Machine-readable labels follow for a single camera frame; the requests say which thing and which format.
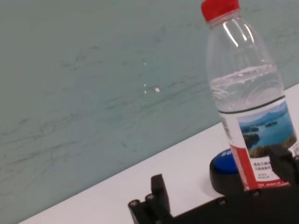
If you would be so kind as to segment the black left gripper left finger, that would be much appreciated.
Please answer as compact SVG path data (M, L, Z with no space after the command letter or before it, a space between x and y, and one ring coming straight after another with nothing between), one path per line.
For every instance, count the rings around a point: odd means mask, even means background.
M133 200L128 209L135 224L172 224L170 202L161 174L151 177L151 193L143 202Z

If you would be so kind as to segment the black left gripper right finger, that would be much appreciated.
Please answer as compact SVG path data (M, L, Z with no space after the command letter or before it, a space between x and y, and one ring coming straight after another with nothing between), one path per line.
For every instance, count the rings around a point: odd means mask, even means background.
M299 157L281 145L270 145L268 155L273 172L284 182L299 184Z

